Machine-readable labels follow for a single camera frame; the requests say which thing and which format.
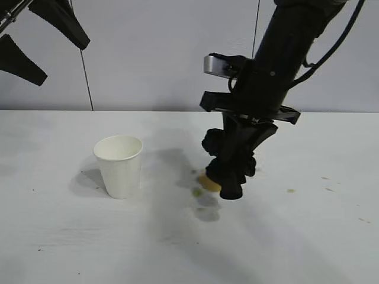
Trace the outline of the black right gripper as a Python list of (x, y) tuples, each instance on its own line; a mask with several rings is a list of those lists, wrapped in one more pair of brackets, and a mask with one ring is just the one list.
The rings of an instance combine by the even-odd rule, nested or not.
[[(204, 73), (236, 83), (228, 87), (228, 92), (205, 91), (200, 107), (207, 112), (277, 119), (313, 40), (314, 36), (306, 33), (266, 33), (253, 59), (210, 53), (204, 57)], [(245, 129), (232, 114), (223, 113), (223, 145), (219, 155), (222, 199), (243, 196), (245, 160), (253, 159), (254, 150), (278, 130), (273, 121), (247, 121)]]

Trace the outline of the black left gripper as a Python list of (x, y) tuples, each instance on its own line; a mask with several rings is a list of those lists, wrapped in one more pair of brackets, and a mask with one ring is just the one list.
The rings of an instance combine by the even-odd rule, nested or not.
[[(66, 0), (1, 0), (1, 31), (15, 22), (27, 7), (59, 30), (77, 48), (87, 48), (90, 39)], [(8, 34), (1, 37), (1, 70), (37, 86), (41, 86), (47, 79), (47, 74), (23, 53)]]

